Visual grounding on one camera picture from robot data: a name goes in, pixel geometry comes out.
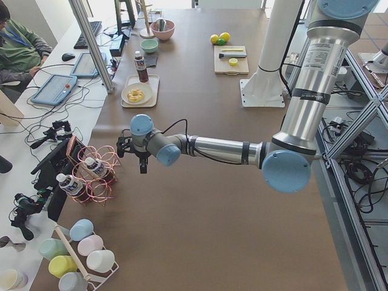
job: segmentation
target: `light blue joint cap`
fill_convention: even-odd
[[[156,154],[156,158],[159,162],[165,166],[172,165],[181,155],[181,150],[174,144],[167,144],[162,147]]]
[[[146,114],[137,114],[131,119],[130,129],[132,135],[146,135],[152,131],[153,121],[151,117]]]
[[[339,20],[359,18],[368,14],[378,0],[318,0],[322,12]]]
[[[284,193],[302,190],[311,175],[306,158],[290,150],[272,152],[264,159],[261,170],[268,185]]]

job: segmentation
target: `metal pole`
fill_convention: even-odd
[[[82,4],[82,0],[69,0],[69,3],[72,7],[75,18],[77,19],[79,28],[81,29],[82,34],[85,37],[89,52],[102,79],[102,83],[107,89],[107,92],[111,93],[114,91],[115,87],[113,86],[112,80],[110,79],[106,64],[101,56],[101,52],[98,49],[95,35],[93,34],[89,21],[87,19],[86,10],[84,5]]]

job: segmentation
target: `water bottle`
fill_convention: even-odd
[[[89,199],[89,196],[86,193],[85,182],[77,177],[60,173],[56,176],[56,180],[59,182],[59,187],[77,201],[85,202]]]
[[[147,73],[147,66],[144,60],[144,57],[141,55],[140,51],[135,51],[135,65],[136,70],[138,71],[139,80],[142,83],[145,83],[149,80]]]
[[[85,162],[87,169],[93,176],[103,179],[107,183],[112,182],[115,179],[110,168],[106,167],[100,159],[93,159],[88,156]]]

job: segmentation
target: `white cup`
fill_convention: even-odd
[[[23,288],[27,282],[27,275],[15,269],[8,269],[0,274],[0,290],[20,289]]]
[[[88,256],[94,250],[102,250],[104,242],[99,235],[91,235],[84,238],[78,244],[78,253],[81,256]]]
[[[89,269],[99,273],[108,272],[115,263],[115,254],[111,250],[94,250],[86,258]]]
[[[58,288],[60,291],[86,291],[87,281],[81,273],[70,272],[61,277]]]

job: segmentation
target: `food on plate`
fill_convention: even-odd
[[[144,98],[144,92],[140,89],[132,89],[128,94],[127,94],[128,101],[130,102],[140,102]]]

